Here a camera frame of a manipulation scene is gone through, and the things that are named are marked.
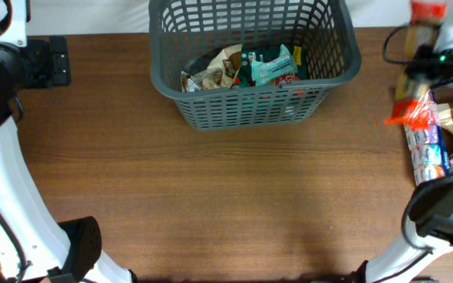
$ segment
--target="plastic basket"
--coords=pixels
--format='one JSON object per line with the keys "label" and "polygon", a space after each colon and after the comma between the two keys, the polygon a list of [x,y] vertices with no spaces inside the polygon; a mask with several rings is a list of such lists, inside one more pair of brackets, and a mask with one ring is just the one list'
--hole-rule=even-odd
{"label": "plastic basket", "polygon": [[[198,130],[300,122],[361,66],[344,0],[152,0],[149,14],[153,85]],[[181,71],[190,58],[239,43],[245,50],[302,46],[310,79],[181,91]]]}

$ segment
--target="basket rim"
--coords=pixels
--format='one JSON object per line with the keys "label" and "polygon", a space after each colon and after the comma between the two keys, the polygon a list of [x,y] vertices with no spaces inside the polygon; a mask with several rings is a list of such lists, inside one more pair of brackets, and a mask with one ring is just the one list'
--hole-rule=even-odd
{"label": "basket rim", "polygon": [[[329,0],[329,1],[338,1],[342,20],[344,21],[345,31],[347,34],[347,40],[351,47],[352,53],[352,62],[350,67],[344,74],[339,75],[338,77],[332,79],[305,79],[298,82],[293,82],[287,85],[281,86],[254,86],[246,87],[243,89],[218,89],[218,90],[203,90],[195,93],[188,93],[183,95],[183,92],[176,91],[171,89],[164,83],[161,77],[161,64],[160,58],[158,56],[151,56],[151,68],[150,76],[153,86],[164,96],[174,99],[176,101],[190,101],[203,99],[207,97],[218,97],[218,96],[227,96],[227,95],[242,95],[242,94],[253,94],[253,93],[270,93],[281,90],[304,90],[304,89],[320,89],[320,88],[330,88],[335,86],[340,86],[345,83],[351,82],[356,75],[358,75],[359,70],[361,69],[361,53],[359,51],[359,46],[355,38],[354,27],[352,26],[351,14],[348,10],[345,0]],[[158,7],[163,5],[166,1],[164,0],[150,0],[149,2],[149,34],[150,34],[150,44],[151,44],[151,54],[157,53],[160,49],[160,37],[152,36],[158,33],[158,23],[155,13],[151,11],[157,10]]]}

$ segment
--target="white wall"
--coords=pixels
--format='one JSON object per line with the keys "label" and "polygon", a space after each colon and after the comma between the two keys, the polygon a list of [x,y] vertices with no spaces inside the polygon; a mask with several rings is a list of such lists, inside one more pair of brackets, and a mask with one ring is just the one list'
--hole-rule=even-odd
{"label": "white wall", "polygon": [[[345,1],[356,27],[396,26],[410,19],[409,0]],[[148,3],[149,0],[31,0],[28,34],[147,32]]]}

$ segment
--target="wooden tabletop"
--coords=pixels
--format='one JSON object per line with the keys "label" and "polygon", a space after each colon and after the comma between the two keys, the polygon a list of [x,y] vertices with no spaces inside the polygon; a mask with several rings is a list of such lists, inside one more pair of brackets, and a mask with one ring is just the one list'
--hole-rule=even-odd
{"label": "wooden tabletop", "polygon": [[[70,36],[72,86],[20,93],[22,151],[52,216],[94,216],[140,278],[348,274],[400,234],[414,191],[402,131],[382,126],[388,33],[356,30],[361,72],[304,123],[208,133],[153,88],[148,35]],[[453,282],[453,253],[423,275]]]}

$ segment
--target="green-gray plastic basket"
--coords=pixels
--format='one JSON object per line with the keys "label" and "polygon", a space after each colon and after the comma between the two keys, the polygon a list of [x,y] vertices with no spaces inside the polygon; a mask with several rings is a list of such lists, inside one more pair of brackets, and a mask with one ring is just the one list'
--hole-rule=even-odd
{"label": "green-gray plastic basket", "polygon": [[[301,122],[361,67],[344,0],[152,0],[149,15],[153,85],[198,130]],[[245,50],[302,46],[310,79],[181,91],[190,59],[240,43]]]}

